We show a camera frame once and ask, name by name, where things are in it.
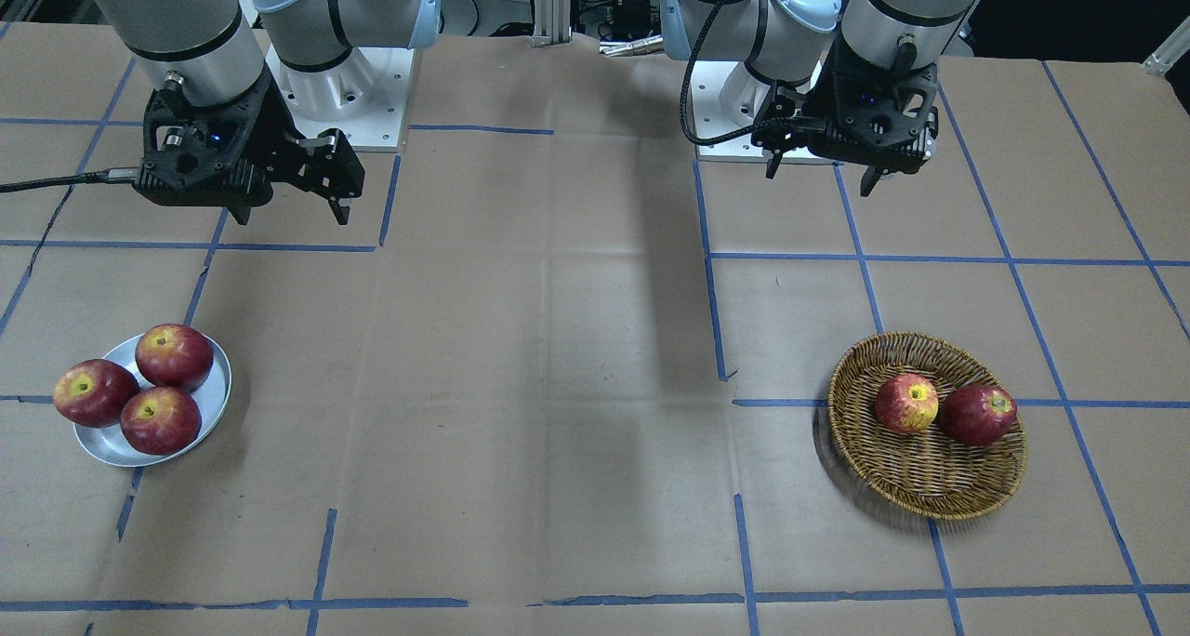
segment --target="woven basket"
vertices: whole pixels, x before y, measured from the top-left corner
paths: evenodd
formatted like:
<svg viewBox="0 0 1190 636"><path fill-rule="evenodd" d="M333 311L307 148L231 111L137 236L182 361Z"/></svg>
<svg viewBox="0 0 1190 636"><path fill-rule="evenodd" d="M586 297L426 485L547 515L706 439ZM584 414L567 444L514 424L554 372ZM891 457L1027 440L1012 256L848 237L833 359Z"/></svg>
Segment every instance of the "woven basket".
<svg viewBox="0 0 1190 636"><path fill-rule="evenodd" d="M954 442L938 425L902 435L876 419L876 391L904 372L934 382L939 400L964 385L995 385L969 353L922 333L891 331L852 345L834 368L827 394L831 437L868 487L921 516L964 520L1002 506L1025 475L1025 430L1017 419L983 448Z"/></svg>

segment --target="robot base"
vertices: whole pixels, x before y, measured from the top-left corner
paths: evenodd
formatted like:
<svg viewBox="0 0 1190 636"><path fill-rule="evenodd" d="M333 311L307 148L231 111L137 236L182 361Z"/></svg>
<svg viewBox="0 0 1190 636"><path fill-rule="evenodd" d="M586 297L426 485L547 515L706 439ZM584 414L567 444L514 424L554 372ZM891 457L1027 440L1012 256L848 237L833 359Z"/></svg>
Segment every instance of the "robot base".
<svg viewBox="0 0 1190 636"><path fill-rule="evenodd" d="M406 108L413 86L414 51L403 48L362 48L372 73L372 91L362 108L351 110L349 117L334 121L319 121L303 117L300 108L290 108L294 124L306 136L334 126L346 133L351 148L364 152L399 152L405 135ZM277 51L269 48L265 63L274 76L281 75Z"/></svg>
<svg viewBox="0 0 1190 636"><path fill-rule="evenodd" d="M739 62L697 61L694 63L694 74L690 79L690 100L694 107L690 116L694 119L694 132L696 132L699 138L709 138L727 133L752 123L752 114L756 114L759 100L753 100L751 95L745 94L729 98L726 95L724 98L720 96L725 86L727 86L728 76L732 75L732 71L738 66ZM821 64L815 67L814 74L810 77L810 85L818 80L820 69ZM762 93L759 98L764 98L764 94ZM725 106L724 101L733 105ZM750 105L751 113L746 116L740 114L740 105L734 105L735 101L740 101L741 105ZM700 145L697 148L699 160L708 162L766 162L764 150L752 145L751 137L747 136L741 136L718 145ZM781 162L783 164L829 164L831 161L812 155L804 148L798 148L797 150L787 152Z"/></svg>

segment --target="plate of apples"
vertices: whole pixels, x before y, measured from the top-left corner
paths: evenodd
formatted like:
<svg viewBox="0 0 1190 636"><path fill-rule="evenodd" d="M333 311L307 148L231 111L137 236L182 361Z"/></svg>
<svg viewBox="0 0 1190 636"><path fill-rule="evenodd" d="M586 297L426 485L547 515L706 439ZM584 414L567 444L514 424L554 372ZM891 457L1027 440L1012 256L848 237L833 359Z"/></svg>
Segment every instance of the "plate of apples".
<svg viewBox="0 0 1190 636"><path fill-rule="evenodd" d="M230 395L224 349L190 326L161 324L73 366L54 387L54 407L92 457L145 467L198 445Z"/></svg>

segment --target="apple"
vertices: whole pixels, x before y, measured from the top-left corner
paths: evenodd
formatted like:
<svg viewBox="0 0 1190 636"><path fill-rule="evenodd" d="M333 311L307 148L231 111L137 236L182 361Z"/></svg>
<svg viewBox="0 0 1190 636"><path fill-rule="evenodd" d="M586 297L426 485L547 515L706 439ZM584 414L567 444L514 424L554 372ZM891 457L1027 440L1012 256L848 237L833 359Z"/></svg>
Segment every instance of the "apple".
<svg viewBox="0 0 1190 636"><path fill-rule="evenodd" d="M207 337L178 324L162 324L145 331L133 355L145 380L187 392L202 385L214 363Z"/></svg>
<svg viewBox="0 0 1190 636"><path fill-rule="evenodd" d="M176 387L150 387L124 404L120 431L146 455L173 455L199 437L202 414L194 398Z"/></svg>
<svg viewBox="0 0 1190 636"><path fill-rule="evenodd" d="M137 378L115 362L87 360L54 386L54 407L68 420L102 429L120 422L124 404L140 392Z"/></svg>
<svg viewBox="0 0 1190 636"><path fill-rule="evenodd" d="M942 401L938 426L946 436L967 445L990 445L1016 422L1016 401L1000 387L967 385Z"/></svg>
<svg viewBox="0 0 1190 636"><path fill-rule="evenodd" d="M938 391L923 375L897 374L876 393L876 419L897 434L925 431L937 414Z"/></svg>

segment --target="white mounting plate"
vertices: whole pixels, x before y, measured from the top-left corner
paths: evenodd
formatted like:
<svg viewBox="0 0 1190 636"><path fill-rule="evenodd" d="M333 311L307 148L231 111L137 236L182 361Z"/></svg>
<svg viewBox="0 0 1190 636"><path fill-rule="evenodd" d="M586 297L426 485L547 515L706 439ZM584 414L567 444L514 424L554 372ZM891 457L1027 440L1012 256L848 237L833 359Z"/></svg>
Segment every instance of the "white mounting plate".
<svg viewBox="0 0 1190 636"><path fill-rule="evenodd" d="M690 79L690 94L694 112L690 117L694 120L694 133L699 138L709 138L727 133L739 129L724 112L719 104L719 92L724 88L728 74L735 68L737 62L695 62L694 74ZM816 80L819 69L814 69L812 81ZM726 143L716 145L700 145L699 160L708 162L766 162L764 150L751 144L751 137L741 136ZM781 158L782 164L829 164L829 160L823 160L812 155L809 150L798 148L785 152Z"/></svg>
<svg viewBox="0 0 1190 636"><path fill-rule="evenodd" d="M294 124L307 137L339 127L351 141L351 148L362 152L396 152L405 133L405 111L409 102L409 88L413 86L414 51L405 48L361 48L359 51L376 71L378 89L372 94L369 107L352 118L333 123L307 120L294 114ZM278 75L281 61L274 48L269 48L264 61L273 75Z"/></svg>

